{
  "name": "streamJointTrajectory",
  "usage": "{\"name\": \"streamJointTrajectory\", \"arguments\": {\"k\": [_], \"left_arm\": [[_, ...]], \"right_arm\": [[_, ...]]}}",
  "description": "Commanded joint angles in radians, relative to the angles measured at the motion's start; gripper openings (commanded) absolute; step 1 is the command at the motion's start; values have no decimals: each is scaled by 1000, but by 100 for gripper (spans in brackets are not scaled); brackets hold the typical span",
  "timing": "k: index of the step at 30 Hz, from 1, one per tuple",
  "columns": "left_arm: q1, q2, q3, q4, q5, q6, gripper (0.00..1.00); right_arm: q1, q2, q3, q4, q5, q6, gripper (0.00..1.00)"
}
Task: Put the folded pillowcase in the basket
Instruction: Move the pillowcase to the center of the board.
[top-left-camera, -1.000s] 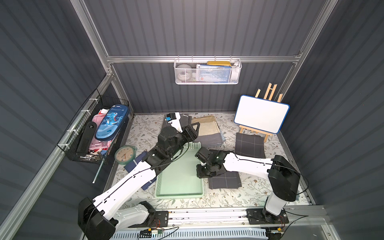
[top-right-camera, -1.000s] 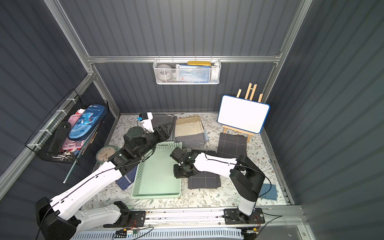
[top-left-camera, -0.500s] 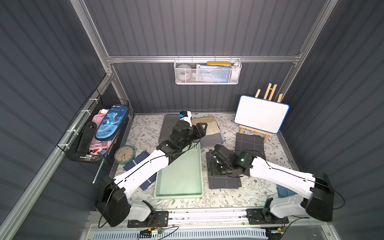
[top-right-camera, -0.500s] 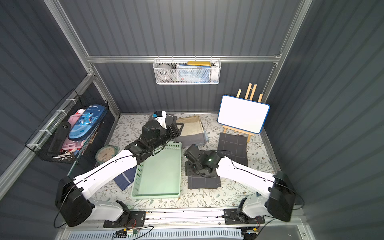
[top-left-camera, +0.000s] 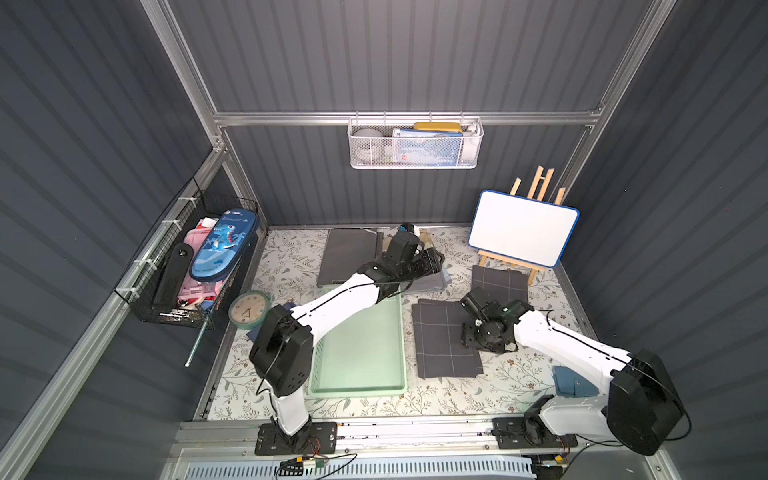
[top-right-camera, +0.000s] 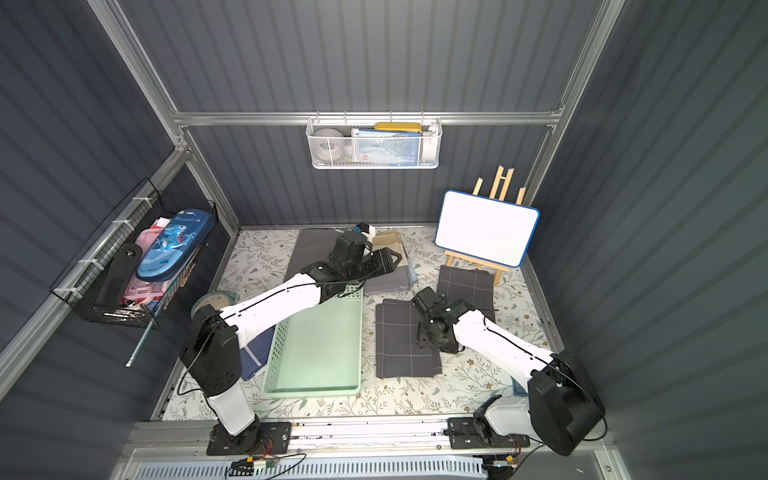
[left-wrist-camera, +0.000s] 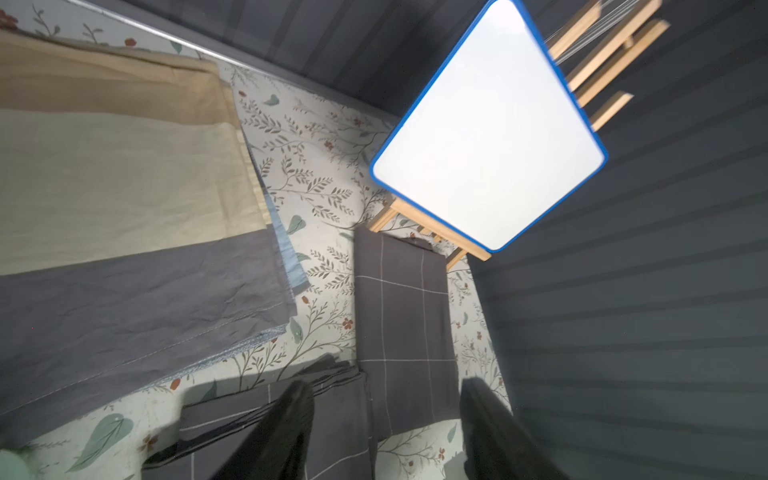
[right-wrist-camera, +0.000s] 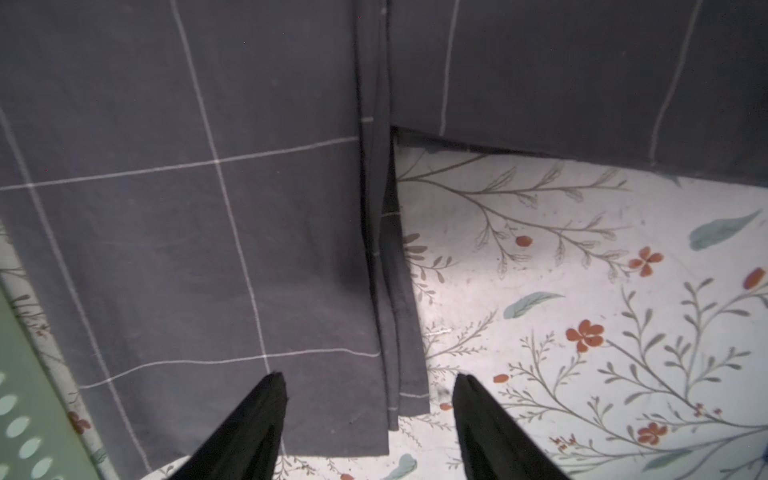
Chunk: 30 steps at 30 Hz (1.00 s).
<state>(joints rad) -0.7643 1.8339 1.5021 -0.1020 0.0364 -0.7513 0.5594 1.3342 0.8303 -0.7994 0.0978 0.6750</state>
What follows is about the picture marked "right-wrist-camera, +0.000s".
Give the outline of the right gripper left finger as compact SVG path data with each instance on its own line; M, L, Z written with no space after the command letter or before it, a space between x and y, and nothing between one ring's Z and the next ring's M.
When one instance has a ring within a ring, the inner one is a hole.
M265 376L170 479L271 480L287 404L284 376Z

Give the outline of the dark grey checked pillowcase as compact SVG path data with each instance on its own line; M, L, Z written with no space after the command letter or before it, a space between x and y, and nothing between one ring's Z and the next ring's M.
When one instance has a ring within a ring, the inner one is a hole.
M427 414L384 1L5 1L1 219L117 474L265 375L291 456Z

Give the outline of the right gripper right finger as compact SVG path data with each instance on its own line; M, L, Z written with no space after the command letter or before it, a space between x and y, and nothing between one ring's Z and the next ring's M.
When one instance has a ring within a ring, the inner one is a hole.
M568 479L474 376L456 377L452 404L468 479Z

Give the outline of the mint green plastic basket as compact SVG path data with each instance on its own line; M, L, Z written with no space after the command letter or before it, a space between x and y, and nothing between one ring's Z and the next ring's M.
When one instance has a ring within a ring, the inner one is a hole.
M5 297L1 298L1 478L99 479Z

